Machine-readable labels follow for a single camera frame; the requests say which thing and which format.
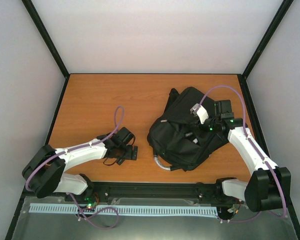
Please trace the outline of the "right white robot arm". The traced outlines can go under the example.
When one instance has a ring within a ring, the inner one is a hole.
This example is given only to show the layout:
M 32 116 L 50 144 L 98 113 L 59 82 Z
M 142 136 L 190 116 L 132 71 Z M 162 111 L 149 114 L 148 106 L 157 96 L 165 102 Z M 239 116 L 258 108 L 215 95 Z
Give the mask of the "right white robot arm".
M 200 130 L 227 138 L 250 173 L 248 182 L 236 178 L 221 180 L 222 193 L 244 201 L 253 212 L 276 209 L 286 212 L 291 186 L 290 171 L 286 167 L 279 167 L 262 150 L 244 119 L 234 116 L 230 100 L 216 101 L 214 109 L 215 117 L 209 117 L 207 110 L 199 103 L 190 111 L 198 117 Z

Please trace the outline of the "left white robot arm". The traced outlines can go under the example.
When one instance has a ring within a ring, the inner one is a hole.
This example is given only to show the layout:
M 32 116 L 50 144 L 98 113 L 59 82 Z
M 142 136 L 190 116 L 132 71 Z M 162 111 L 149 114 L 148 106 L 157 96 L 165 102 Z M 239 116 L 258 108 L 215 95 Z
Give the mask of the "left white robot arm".
M 138 153 L 135 140 L 135 135 L 122 127 L 118 132 L 100 135 L 71 147 L 44 145 L 22 170 L 25 188 L 39 199 L 53 193 L 66 193 L 89 201 L 94 195 L 92 181 L 83 173 L 74 175 L 67 173 L 67 170 L 94 160 L 115 159 L 118 165 L 125 160 L 135 161 Z

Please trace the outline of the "black student backpack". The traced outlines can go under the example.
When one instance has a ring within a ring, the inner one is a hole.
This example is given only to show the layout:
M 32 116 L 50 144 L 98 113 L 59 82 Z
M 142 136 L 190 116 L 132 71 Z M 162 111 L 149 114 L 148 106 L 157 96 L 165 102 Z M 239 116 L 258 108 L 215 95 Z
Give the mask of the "black student backpack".
M 199 118 L 190 112 L 195 104 L 200 104 L 207 110 L 208 116 L 214 118 L 217 101 L 194 87 L 188 87 L 181 93 L 171 89 L 163 114 L 155 120 L 147 135 L 158 166 L 165 168 L 159 161 L 162 158 L 170 164 L 166 167 L 168 171 L 193 171 L 214 151 L 229 143 L 220 133 L 199 130 L 195 126 Z M 189 132 L 193 132 L 193 136 L 186 138 L 185 133 Z

